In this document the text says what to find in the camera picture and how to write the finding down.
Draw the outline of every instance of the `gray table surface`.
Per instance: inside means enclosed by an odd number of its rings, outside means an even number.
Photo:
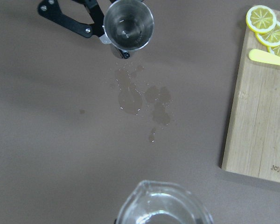
[[[280,224],[279,183],[220,168],[245,13],[280,0],[147,0],[154,36],[129,60],[39,2],[0,0],[0,224],[112,224],[145,179],[182,185],[215,223]]]

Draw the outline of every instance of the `stainless steel cup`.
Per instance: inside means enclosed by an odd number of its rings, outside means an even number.
[[[117,0],[109,7],[103,27],[115,47],[123,51],[136,51],[150,41],[154,18],[140,0]]]

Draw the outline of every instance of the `screw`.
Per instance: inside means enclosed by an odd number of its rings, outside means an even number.
[[[46,7],[46,6],[41,6],[41,10],[42,10],[42,11],[46,11],[46,10],[47,10],[47,7]]]

